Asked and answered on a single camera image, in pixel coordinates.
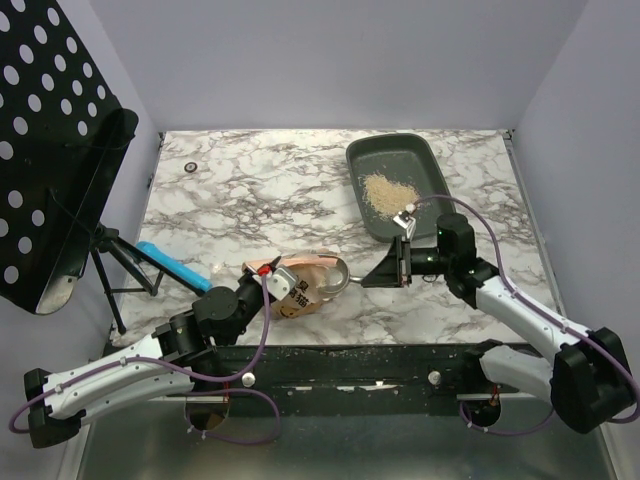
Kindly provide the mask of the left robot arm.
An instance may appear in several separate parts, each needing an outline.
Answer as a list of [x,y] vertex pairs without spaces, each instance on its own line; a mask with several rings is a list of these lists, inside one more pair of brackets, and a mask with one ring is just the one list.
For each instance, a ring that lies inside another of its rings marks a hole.
[[34,369],[24,376],[26,403],[9,421],[36,449],[64,443],[96,419],[132,403],[163,395],[224,396],[251,374],[265,349],[230,371],[217,358],[219,347],[242,335],[258,313],[285,298],[296,284],[288,269],[264,264],[244,270],[235,290],[215,287],[191,310],[176,315],[132,345],[63,372]]

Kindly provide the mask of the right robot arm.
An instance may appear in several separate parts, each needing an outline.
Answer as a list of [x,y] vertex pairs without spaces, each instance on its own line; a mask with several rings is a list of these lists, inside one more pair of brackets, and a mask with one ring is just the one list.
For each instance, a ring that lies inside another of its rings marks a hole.
[[360,284],[400,288],[415,276],[442,277],[455,297],[499,320],[536,350],[531,355],[497,341],[479,344],[459,370],[467,389],[513,387],[548,403],[566,426],[582,434],[603,423],[622,423],[623,411],[639,407],[639,386],[615,332],[581,326],[518,290],[500,268],[478,256],[474,229],[463,215],[440,215],[436,237],[431,248],[414,248],[407,238],[396,237]]

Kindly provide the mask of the dark grey litter tray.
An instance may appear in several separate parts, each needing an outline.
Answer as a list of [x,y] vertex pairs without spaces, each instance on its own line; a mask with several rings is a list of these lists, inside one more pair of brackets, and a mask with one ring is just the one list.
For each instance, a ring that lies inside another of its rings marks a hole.
[[376,241],[389,243],[402,232],[393,217],[408,204],[416,205],[414,238],[436,235],[436,220],[453,213],[455,206],[443,197],[449,193],[444,175],[430,145],[413,133],[388,133],[353,141],[346,163],[365,230]]

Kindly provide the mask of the pink cat litter bag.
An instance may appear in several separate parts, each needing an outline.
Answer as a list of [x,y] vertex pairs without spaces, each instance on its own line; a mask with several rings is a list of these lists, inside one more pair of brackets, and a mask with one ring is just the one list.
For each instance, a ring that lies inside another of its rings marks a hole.
[[333,253],[299,252],[282,256],[277,267],[290,268],[297,275],[298,283],[283,300],[270,301],[272,315],[278,318],[308,315],[335,298],[322,298],[316,287],[326,270],[338,262],[344,261]]

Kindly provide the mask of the silver metal scoop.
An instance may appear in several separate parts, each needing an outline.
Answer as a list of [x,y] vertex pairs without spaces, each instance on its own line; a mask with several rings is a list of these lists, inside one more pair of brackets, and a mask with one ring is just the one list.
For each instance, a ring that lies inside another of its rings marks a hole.
[[342,293],[349,285],[361,285],[362,277],[354,276],[348,265],[338,262],[329,267],[322,280],[317,284],[316,291],[322,298],[332,298]]

